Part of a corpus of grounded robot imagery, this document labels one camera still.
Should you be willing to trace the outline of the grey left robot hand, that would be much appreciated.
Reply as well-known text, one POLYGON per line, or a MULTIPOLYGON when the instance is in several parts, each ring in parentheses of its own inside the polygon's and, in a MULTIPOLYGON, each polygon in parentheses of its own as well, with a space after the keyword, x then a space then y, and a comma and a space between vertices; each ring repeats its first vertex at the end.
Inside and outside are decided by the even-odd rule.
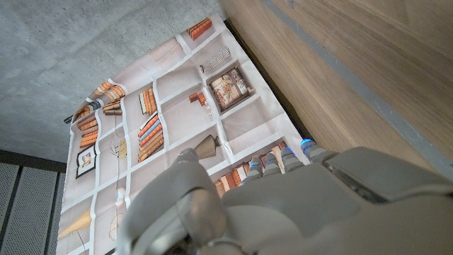
POLYGON ((342 153, 312 140, 301 163, 252 159, 220 195, 194 149, 132 201, 118 254, 451 254, 452 182, 366 147, 342 153))

